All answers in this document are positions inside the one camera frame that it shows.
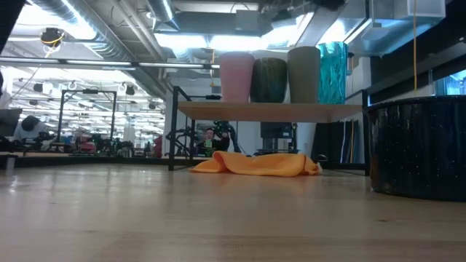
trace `teal glass vase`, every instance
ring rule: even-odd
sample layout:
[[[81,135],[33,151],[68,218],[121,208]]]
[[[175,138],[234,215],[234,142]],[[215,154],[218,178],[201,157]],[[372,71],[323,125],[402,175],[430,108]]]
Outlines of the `teal glass vase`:
[[[342,42],[319,44],[319,103],[344,104],[347,82],[348,46]]]

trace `ceiling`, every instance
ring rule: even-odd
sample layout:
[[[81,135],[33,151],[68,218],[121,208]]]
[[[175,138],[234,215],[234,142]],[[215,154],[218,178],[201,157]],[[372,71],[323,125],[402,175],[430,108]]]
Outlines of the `ceiling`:
[[[315,46],[327,41],[345,41],[350,52],[360,55],[383,55],[409,41],[408,34],[412,34],[409,31],[412,27],[410,16],[396,17],[394,9],[386,8],[387,2],[394,6],[395,0],[375,1],[374,14],[388,28],[390,38],[394,39],[380,39],[379,44],[368,43],[360,37],[372,28],[366,0],[347,0],[346,5],[332,12],[309,1],[150,0],[173,5],[171,22],[176,21],[179,30],[174,30],[171,22],[154,19],[157,16],[150,11],[149,0],[61,1],[30,0],[33,5],[25,5],[23,8],[1,55],[107,60],[98,49],[99,43],[105,41],[112,41],[113,49],[120,48],[125,59],[137,61],[212,63],[219,55],[231,50],[253,51],[256,58],[271,55],[286,59],[286,52],[291,48]],[[67,3],[64,5],[66,7],[74,7],[71,14],[77,19],[72,21],[73,24],[64,20],[66,16],[52,10],[53,4],[63,3]],[[286,15],[289,17],[279,16],[280,10],[287,10]],[[441,18],[420,19],[418,33],[435,25]],[[66,33],[56,48],[46,47],[39,40],[45,28],[51,27]],[[181,85],[188,94],[208,95],[211,92],[210,83],[221,84],[217,71],[211,74],[202,69],[136,68],[135,71],[123,71],[120,68],[83,70],[66,65],[57,68],[38,67],[10,66],[2,69],[8,71],[9,79],[13,79],[10,85],[13,96],[10,107],[24,108],[28,114],[35,110],[34,114],[45,118],[50,116],[47,121],[56,127],[61,90],[72,87],[76,90],[93,88],[116,91],[116,135],[120,137],[125,125],[137,127],[137,136],[144,135],[147,138],[155,132],[163,132],[163,121],[160,121],[165,114],[163,101],[171,86]],[[47,87],[47,92],[35,92],[33,85],[37,83]],[[135,87],[133,96],[125,94],[128,85]],[[92,106],[83,106],[76,98]],[[111,111],[111,103],[106,102],[108,98],[104,94],[79,94],[76,98],[65,104],[65,117],[70,121],[67,128],[72,130],[81,127],[90,132],[109,133],[108,112]],[[30,104],[30,100],[34,99],[38,100],[37,106]],[[156,110],[148,108],[150,101],[157,103]],[[79,117],[82,111],[91,113],[83,119]]]

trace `gray vase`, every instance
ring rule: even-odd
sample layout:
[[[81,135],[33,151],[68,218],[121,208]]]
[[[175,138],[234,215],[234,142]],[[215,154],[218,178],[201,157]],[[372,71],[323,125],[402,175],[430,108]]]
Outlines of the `gray vase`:
[[[318,103],[320,50],[297,47],[288,52],[291,103]]]

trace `black metal frame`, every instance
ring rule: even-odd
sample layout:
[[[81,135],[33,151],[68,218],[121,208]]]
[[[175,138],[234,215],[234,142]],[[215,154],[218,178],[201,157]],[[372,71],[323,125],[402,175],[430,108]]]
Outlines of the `black metal frame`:
[[[63,122],[63,107],[66,102],[68,102],[69,99],[65,99],[65,94],[67,92],[76,94],[78,92],[80,93],[92,93],[92,94],[98,94],[98,93],[107,93],[107,94],[113,94],[114,95],[114,100],[113,100],[113,108],[111,112],[111,130],[110,130],[110,140],[113,140],[114,138],[114,128],[115,128],[115,110],[117,109],[117,91],[100,91],[100,90],[61,90],[61,101],[60,101],[60,116],[58,117],[58,131],[57,131],[57,141],[60,141],[60,136],[61,136],[61,126]]]
[[[369,106],[369,95],[367,90],[360,91],[363,96],[363,104],[362,108],[366,108]],[[170,125],[170,133],[174,133],[176,131],[177,119],[178,119],[178,96],[183,95],[187,101],[191,101],[192,96],[187,95],[181,87],[174,86],[173,87],[173,102],[172,102],[172,119]],[[187,124],[188,116],[185,116],[185,123]],[[189,161],[188,163],[191,165],[197,164],[199,161],[194,161],[194,135],[195,135],[195,125],[196,120],[191,119],[191,136],[189,139]],[[368,136],[368,118],[366,115],[363,115],[363,137],[364,137],[364,164],[348,164],[348,163],[330,163],[325,162],[322,163],[322,166],[326,169],[330,170],[364,170],[364,175],[369,176],[371,171],[370,165],[370,154],[369,154],[369,136]],[[176,135],[172,135],[170,137],[170,150],[168,155],[168,170],[174,171],[175,170],[175,139]],[[186,166],[179,167],[177,170],[186,168]]]

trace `wooden floor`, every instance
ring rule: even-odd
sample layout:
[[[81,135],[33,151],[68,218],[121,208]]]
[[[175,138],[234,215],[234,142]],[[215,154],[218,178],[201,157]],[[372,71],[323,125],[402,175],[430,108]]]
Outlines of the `wooden floor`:
[[[465,261],[466,204],[341,172],[79,165],[0,178],[0,261]]]

